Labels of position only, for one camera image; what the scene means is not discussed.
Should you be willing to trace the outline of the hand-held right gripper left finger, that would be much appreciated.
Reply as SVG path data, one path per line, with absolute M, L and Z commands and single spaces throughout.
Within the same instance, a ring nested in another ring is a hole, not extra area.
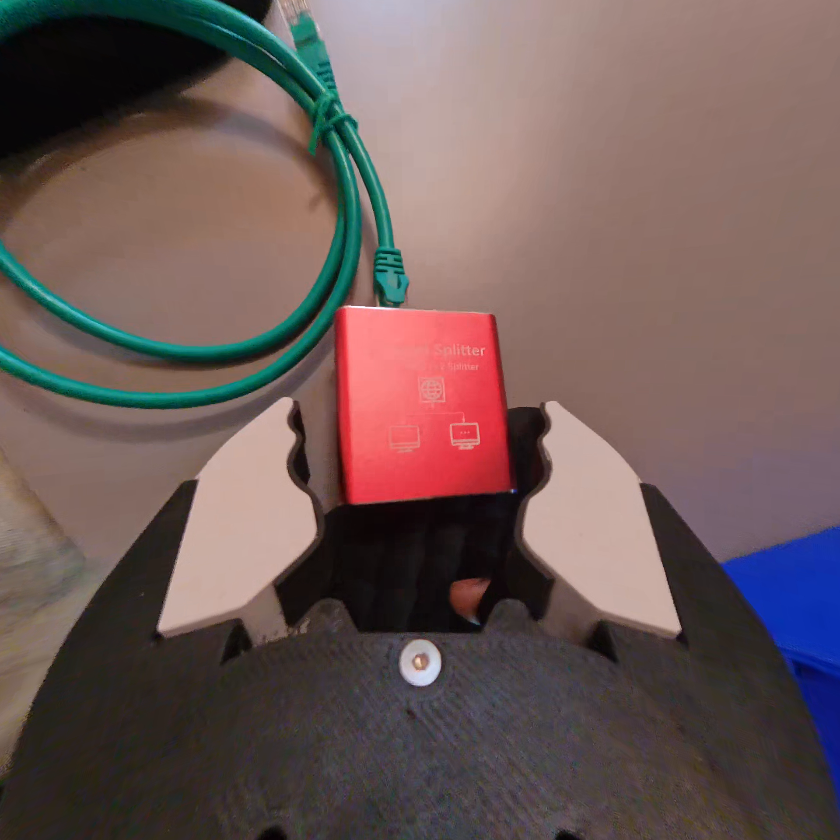
M 157 633 L 176 637 L 228 621 L 251 640 L 289 634 L 277 585 L 323 536 L 319 500 L 295 458 L 299 405 L 283 397 L 243 426 L 197 477 Z

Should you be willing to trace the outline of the red ethernet splitter box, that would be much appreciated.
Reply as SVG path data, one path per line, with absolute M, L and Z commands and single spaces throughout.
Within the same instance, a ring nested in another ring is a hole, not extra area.
M 348 504 L 515 490 L 494 315 L 343 307 L 334 338 Z

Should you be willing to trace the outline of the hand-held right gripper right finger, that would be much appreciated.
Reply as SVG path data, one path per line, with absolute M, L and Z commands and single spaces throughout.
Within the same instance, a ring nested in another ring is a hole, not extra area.
M 677 639 L 682 626 L 639 477 L 561 404 L 541 409 L 546 472 L 518 525 L 525 553 L 551 579 L 539 623 L 564 640 L 586 640 L 600 622 Z

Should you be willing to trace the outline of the person's right hand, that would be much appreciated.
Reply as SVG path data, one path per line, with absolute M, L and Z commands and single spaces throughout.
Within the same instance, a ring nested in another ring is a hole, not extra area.
M 449 587 L 448 599 L 455 614 L 470 624 L 480 625 L 479 607 L 490 583 L 486 577 L 454 581 Z

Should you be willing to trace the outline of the blue plastic bin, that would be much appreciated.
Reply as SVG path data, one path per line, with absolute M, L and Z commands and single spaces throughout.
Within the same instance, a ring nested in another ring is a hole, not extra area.
M 797 681 L 839 788 L 839 527 L 723 565 Z

